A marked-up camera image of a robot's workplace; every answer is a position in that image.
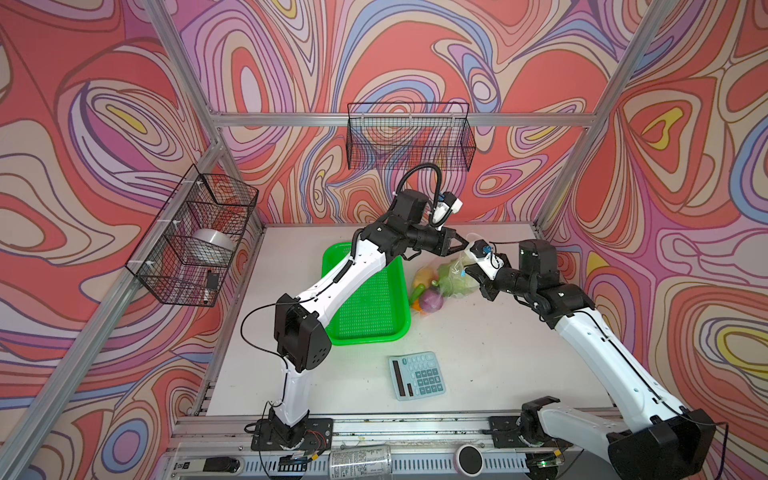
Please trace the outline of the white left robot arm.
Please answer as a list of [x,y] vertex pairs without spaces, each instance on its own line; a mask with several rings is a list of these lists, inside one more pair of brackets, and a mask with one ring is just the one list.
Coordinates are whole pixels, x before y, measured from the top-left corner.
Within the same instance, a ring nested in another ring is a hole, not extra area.
[[462,206],[450,192],[433,199],[411,189],[397,193],[381,217],[355,232],[343,260],[298,296],[284,294],[277,300],[274,337],[287,366],[284,395],[273,411],[286,428],[296,427],[309,414],[309,374],[330,353],[326,327],[337,310],[407,250],[447,257],[466,246],[466,240],[445,225]]

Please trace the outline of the purple red onion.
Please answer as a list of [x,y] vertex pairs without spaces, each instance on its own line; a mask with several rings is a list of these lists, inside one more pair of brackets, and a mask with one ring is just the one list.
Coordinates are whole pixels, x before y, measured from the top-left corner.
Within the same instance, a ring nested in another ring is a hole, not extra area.
[[425,290],[418,298],[418,306],[424,314],[432,314],[443,308],[444,297],[438,289]]

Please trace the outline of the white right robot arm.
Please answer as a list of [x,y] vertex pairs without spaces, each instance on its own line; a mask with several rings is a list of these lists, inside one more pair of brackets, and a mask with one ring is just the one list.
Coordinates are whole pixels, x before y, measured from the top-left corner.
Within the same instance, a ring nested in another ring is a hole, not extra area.
[[519,265],[478,240],[466,273],[493,301],[501,293],[532,310],[585,362],[618,408],[610,423],[553,396],[523,404],[521,442],[538,447],[563,440],[608,462],[622,479],[685,479],[699,473],[717,429],[702,409],[692,410],[661,385],[610,330],[594,301],[562,281],[556,249],[539,239],[518,246]]

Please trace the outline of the clear zip top bag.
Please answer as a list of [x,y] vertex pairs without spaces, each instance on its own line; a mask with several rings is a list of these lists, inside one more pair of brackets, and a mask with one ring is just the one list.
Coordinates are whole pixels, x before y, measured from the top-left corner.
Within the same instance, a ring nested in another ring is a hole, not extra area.
[[408,302],[410,308],[420,315],[430,315],[441,310],[451,299],[460,299],[479,290],[479,282],[465,269],[475,261],[470,257],[470,243],[480,236],[470,233],[467,239],[453,240],[459,248],[457,253],[420,267],[411,281]]

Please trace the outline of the green lettuce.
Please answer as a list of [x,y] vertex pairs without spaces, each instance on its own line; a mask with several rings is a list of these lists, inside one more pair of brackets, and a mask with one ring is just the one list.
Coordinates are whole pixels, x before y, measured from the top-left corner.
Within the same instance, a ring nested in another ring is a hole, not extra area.
[[443,297],[461,298],[479,290],[479,283],[465,272],[465,262],[456,259],[437,268],[437,288]]

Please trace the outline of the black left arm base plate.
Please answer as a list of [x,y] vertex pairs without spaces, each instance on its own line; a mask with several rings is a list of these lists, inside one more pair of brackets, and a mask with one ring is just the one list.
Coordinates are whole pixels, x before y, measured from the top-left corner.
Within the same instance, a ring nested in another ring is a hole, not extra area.
[[244,430],[252,435],[250,449],[255,452],[320,452],[332,446],[334,420],[308,417],[288,427],[275,417],[248,424]]

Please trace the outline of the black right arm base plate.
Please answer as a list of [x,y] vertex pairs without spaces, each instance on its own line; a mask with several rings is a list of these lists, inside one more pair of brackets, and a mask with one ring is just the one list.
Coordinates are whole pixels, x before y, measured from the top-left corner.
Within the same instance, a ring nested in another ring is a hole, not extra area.
[[490,435],[495,448],[569,449],[572,443],[545,434],[526,414],[491,416],[484,433]]

